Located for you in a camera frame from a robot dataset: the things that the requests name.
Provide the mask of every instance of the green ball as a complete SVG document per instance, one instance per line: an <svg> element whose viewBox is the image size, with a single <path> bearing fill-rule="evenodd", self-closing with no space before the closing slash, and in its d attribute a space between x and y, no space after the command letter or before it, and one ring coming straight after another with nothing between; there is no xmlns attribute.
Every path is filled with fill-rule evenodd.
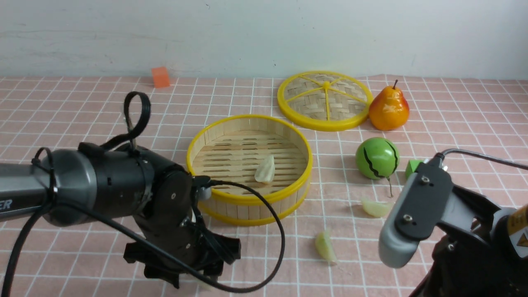
<svg viewBox="0 0 528 297"><path fill-rule="evenodd" d="M357 148L357 168L369 179L389 178L396 171L398 164L400 164L400 152L385 138L369 138Z"/></svg>

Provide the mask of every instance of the table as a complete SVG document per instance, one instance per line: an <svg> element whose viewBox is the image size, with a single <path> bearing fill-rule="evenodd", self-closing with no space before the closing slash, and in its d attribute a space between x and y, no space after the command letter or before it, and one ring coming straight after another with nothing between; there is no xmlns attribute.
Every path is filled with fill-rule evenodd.
<svg viewBox="0 0 528 297"><path fill-rule="evenodd" d="M407 296L431 267L431 251L442 233L436 231L422 242L404 268L387 268L377 251L384 221L365 214L359 200L395 201L409 159L430 158L450 147L528 162L528 81L391 75L358 79L374 96L398 79L411 108L410 120L385 133L370 122L338 133L300 129L314 152L310 193L283 220L287 248L278 275L247 296ZM139 77L0 76L0 161L27 163L40 146L73 149L81 141L102 144L124 133L122 102L126 93L137 90L149 94L153 113L138 144L184 165L192 137L221 118L253 113L285 119L275 99L282 81L179 78L168 88L154 89L150 78ZM375 136L390 139L401 154L391 179L394 198L387 181L368 180L355 167L357 147ZM499 204L519 207L528 202L524 172L458 155L450 155L445 164L456 183ZM131 218L118 221L139 231ZM0 223L2 275L24 222ZM221 281L248 286L269 274L280 246L276 225L237 228L208 222L213 231L242 241L242 259L225 267ZM314 236L324 229L332 230L339 265L328 266L315 252ZM24 246L12 296L229 295L200 289L190 277L182 278L179 291L145 279L142 264L127 264L122 258L127 242L103 224L58 229L40 220Z"/></svg>

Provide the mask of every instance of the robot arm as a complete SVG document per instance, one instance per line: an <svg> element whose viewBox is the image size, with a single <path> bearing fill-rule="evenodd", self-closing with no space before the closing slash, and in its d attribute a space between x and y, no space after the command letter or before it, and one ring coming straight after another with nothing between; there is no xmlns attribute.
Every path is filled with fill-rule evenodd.
<svg viewBox="0 0 528 297"><path fill-rule="evenodd" d="M453 184L441 166L447 153L420 164L409 177L380 232L382 262L405 266L420 241L439 227L446 236L436 244L434 264L412 297L527 296L528 262L513 249L517 242L507 230L516 209Z"/></svg>
<svg viewBox="0 0 528 297"><path fill-rule="evenodd" d="M141 98L143 110L137 125L131 128L128 105L135 96ZM49 211L43 218L57 227L85 224L96 218L112 223L110 219L132 216L145 238L130 231L127 235L136 238L136 242L127 244L124 258L129 263L144 263L147 278L161 279L178 288L180 274L201 276L198 271L203 271L208 284L237 293L255 291L271 281L285 245L284 229L271 205L249 189L270 208L281 230L281 253L275 270L261 284L250 288L218 284L224 263L231 265L240 259L240 240L209 231L197 204L210 196L211 186L226 182L194 177L171 160L136 146L134 139L150 117L146 94L131 92L126 96L125 117L128 134L118 135L103 145L80 143L77 150L53 152L42 148L32 164L0 164L0 221L31 216L26 223L29 226L34 213L40 214L44 206L49 206ZM40 160L44 150L48 155ZM26 235L15 243L2 297L9 294L6 291L10 289Z"/></svg>

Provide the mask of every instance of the black strap loop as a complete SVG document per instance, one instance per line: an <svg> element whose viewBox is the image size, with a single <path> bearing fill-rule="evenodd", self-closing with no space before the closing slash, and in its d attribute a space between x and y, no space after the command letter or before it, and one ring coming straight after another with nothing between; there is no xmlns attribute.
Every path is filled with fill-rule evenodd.
<svg viewBox="0 0 528 297"><path fill-rule="evenodd" d="M48 157L48 165L49 165L49 169L46 169L44 168L42 165L41 165L41 160L40 160L40 154L43 152L43 151L46 151L46 155ZM47 196L47 199L48 201L52 202L52 203L55 203L56 201L56 193L55 193L55 189L57 187L57 184L56 184L56 179L55 179L55 165L53 164L53 154L51 153L51 150L48 148L48 147L41 147L35 154L35 157L33 157L31 159L31 164L41 170L43 170L44 172L46 172L47 174L49 174L50 176L50 185L48 187L48 196Z"/></svg>
<svg viewBox="0 0 528 297"><path fill-rule="evenodd" d="M141 133L147 127L148 121L150 120L150 100L148 99L147 94L143 92L132 91L128 93L127 96L125 97L125 103L124 103L125 104L124 106L125 120L127 123L130 120L130 115L129 115L128 110L130 108L130 102L136 95L139 96L139 98L141 99L141 115L139 117L139 120L137 121L136 126L127 134L117 135L114 138L110 139L109 141L105 142L104 144L101 144L101 147L105 151L110 151L116 148L118 145L120 145L123 142L132 141L133 139L141 135Z"/></svg>

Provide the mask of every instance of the green block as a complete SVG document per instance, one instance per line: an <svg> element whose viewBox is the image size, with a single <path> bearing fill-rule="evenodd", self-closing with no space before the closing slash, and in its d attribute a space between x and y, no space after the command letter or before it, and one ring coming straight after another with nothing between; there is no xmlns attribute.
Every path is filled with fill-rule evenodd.
<svg viewBox="0 0 528 297"><path fill-rule="evenodd" d="M422 160L409 160L407 163L407 168L405 169L405 178L408 179L409 176L418 168L418 165L422 163Z"/></svg>

